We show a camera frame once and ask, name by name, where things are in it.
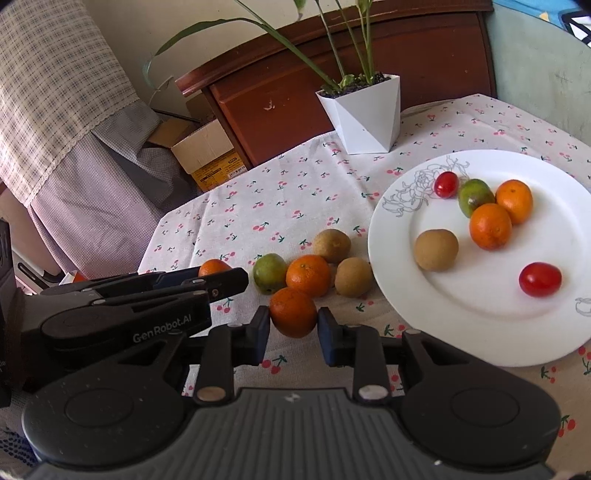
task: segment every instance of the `wooden cabinet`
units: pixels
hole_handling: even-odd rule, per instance
[[[401,76],[402,108],[473,93],[495,96],[488,36],[482,19],[489,0],[383,0],[372,8],[376,68]],[[346,9],[356,18],[354,8]],[[327,14],[347,72],[360,67],[338,12]],[[325,72],[338,77],[319,18],[282,33]],[[361,37],[361,29],[354,31]],[[201,89],[237,150],[260,165],[332,130],[314,92],[319,78],[269,35],[255,38],[181,77],[191,95]]]

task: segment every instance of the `red cherry tomato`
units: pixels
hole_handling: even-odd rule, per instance
[[[459,184],[460,180],[454,172],[445,171],[436,178],[433,191],[438,197],[448,199],[457,193]]]
[[[519,275],[521,290],[531,297],[547,297],[556,293],[562,284],[562,273],[554,265],[530,263]]]

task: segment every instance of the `screw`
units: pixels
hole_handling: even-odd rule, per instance
[[[197,398],[201,401],[220,401],[226,397],[222,387],[203,387],[197,390]]]
[[[388,390],[381,385],[365,385],[359,389],[359,396],[364,400],[382,400],[388,396]]]

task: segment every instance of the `orange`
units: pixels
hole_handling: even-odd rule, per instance
[[[218,260],[217,258],[212,258],[211,260],[207,260],[203,265],[201,265],[201,268],[199,268],[199,277],[205,277],[207,275],[225,272],[231,269],[232,267],[227,263]]]
[[[302,338],[316,326],[317,312],[314,301],[294,288],[282,288],[269,301],[273,325],[283,335]]]
[[[495,197],[496,202],[509,213],[513,225],[525,222],[534,208],[530,188],[519,180],[507,180],[496,190]]]
[[[511,238],[512,229],[509,213],[496,203],[479,206],[470,217],[470,236],[484,250],[503,247]]]
[[[326,295],[332,274],[326,260],[319,255],[304,255],[294,260],[287,268],[285,282],[312,298]]]

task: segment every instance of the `cherry print tablecloth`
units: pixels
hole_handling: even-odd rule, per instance
[[[325,228],[347,233],[351,255],[368,258],[372,212],[398,176],[430,158],[483,148],[531,155],[591,187],[591,148],[512,105],[473,95],[404,112],[400,137],[388,154],[347,155],[331,132],[194,199],[162,218],[139,271],[193,267],[209,258],[251,271],[269,252],[286,261],[311,253],[312,239]],[[212,305],[213,324],[248,323],[260,304],[268,304],[268,297],[250,285]],[[330,307],[340,323],[370,325],[384,336],[405,329],[377,287],[356,300],[329,293],[316,304]],[[591,343],[558,362],[512,371],[545,388],[560,405],[563,428],[551,466],[591,470]],[[395,394],[400,379],[395,369],[390,374]],[[262,364],[236,369],[237,387],[348,387],[351,382],[350,368],[325,366],[315,333],[293,340],[274,327]],[[190,389],[185,394],[192,394]]]

